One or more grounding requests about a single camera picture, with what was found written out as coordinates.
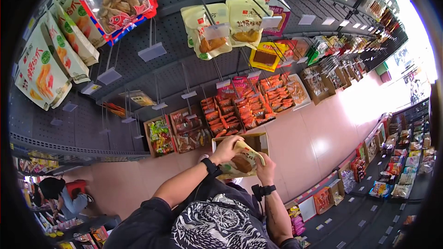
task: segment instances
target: black watch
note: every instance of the black watch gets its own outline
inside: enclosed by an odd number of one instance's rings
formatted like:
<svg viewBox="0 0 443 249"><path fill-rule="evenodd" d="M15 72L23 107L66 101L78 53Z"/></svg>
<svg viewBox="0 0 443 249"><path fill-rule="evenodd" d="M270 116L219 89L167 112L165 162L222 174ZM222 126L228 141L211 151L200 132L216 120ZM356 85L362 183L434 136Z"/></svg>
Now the black watch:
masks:
<svg viewBox="0 0 443 249"><path fill-rule="evenodd" d="M204 163L206 165L206 169L207 169L209 175L217 174L214 176L214 177L217 177L221 174L222 170L217 165L215 165L215 163L211 162L211 160L209 158L204 158L202 160L202 163Z"/></svg>

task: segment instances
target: forearm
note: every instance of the forearm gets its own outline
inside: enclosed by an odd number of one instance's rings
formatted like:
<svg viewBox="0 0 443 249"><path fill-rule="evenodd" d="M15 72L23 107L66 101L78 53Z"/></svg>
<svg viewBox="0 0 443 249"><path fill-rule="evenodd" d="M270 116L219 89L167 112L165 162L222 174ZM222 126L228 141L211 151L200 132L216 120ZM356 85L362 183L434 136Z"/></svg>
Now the forearm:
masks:
<svg viewBox="0 0 443 249"><path fill-rule="evenodd" d="M291 219L277 191L264 198L268 230L273 241L280 246L284 240L292 237Z"/></svg>
<svg viewBox="0 0 443 249"><path fill-rule="evenodd" d="M216 159L210 160L219 165ZM183 202L207 175L206 165L199 163L164 182L153 197L162 198L173 208Z"/></svg>

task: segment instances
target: shirt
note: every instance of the shirt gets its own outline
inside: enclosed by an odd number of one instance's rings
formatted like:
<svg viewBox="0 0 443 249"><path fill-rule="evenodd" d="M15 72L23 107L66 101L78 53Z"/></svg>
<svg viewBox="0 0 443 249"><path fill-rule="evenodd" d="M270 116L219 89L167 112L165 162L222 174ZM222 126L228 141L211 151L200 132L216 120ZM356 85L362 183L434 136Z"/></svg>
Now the shirt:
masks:
<svg viewBox="0 0 443 249"><path fill-rule="evenodd" d="M191 202L178 217L161 198L144 201L109 235L104 249L279 248L256 217L251 196L216 181L206 201ZM281 249L300 249L290 238Z"/></svg>
<svg viewBox="0 0 443 249"><path fill-rule="evenodd" d="M48 177L39 183L39 187L46 199L58 200L58 195L61 195L61 192L65 187L65 183L66 182L63 179L59 180L54 177Z"/></svg>

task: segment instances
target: packaged duck leg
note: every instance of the packaged duck leg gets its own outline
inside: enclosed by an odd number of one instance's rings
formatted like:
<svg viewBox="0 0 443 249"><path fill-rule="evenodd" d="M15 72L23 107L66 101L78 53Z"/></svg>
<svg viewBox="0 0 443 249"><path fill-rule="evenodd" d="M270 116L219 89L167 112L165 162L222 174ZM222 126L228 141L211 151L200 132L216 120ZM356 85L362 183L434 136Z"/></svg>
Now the packaged duck leg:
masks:
<svg viewBox="0 0 443 249"><path fill-rule="evenodd" d="M82 82L88 82L89 79L89 69L83 63L81 58L75 53L69 43L66 41L62 32L57 26L52 14L46 12L42 17L45 20L47 29L49 31L49 36L51 37L51 46L55 49L55 54L58 55L60 60L60 67L67 71L67 74L72 77L75 84L80 84Z"/></svg>
<svg viewBox="0 0 443 249"><path fill-rule="evenodd" d="M87 66L98 63L99 53L91 42L80 31L74 21L63 10L57 0L52 0L51 13L57 18L58 27L63 32L72 49Z"/></svg>
<svg viewBox="0 0 443 249"><path fill-rule="evenodd" d="M40 20L25 45L19 60L19 69L25 72L25 80L36 88L36 95L52 108L56 108L68 95L72 84L53 58L43 31L47 32L47 28L44 21Z"/></svg>

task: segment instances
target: green label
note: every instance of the green label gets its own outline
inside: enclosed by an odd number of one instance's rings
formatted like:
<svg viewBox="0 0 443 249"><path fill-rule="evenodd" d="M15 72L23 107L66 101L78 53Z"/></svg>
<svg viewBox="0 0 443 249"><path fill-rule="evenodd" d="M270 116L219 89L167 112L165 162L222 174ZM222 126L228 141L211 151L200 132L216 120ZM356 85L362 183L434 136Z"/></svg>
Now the green label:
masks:
<svg viewBox="0 0 443 249"><path fill-rule="evenodd" d="M73 32L71 26L69 26L69 23L67 21L65 22L65 30L68 33L72 33Z"/></svg>
<svg viewBox="0 0 443 249"><path fill-rule="evenodd" d="M198 56L201 59L207 59L208 58L208 54L207 53L200 53L200 55Z"/></svg>
<svg viewBox="0 0 443 249"><path fill-rule="evenodd" d="M49 51L45 51L42 54L42 63L47 64L49 63L49 60L51 59L51 53Z"/></svg>
<svg viewBox="0 0 443 249"><path fill-rule="evenodd" d="M54 53L54 47L52 45L48 45L49 51L51 52L51 54Z"/></svg>
<svg viewBox="0 0 443 249"><path fill-rule="evenodd" d="M57 36L57 43L60 47L65 47L65 42L63 41L63 38L60 35Z"/></svg>
<svg viewBox="0 0 443 249"><path fill-rule="evenodd" d="M82 17L86 15L86 11L85 8L83 8L83 6L80 6L80 8L78 9L78 14Z"/></svg>

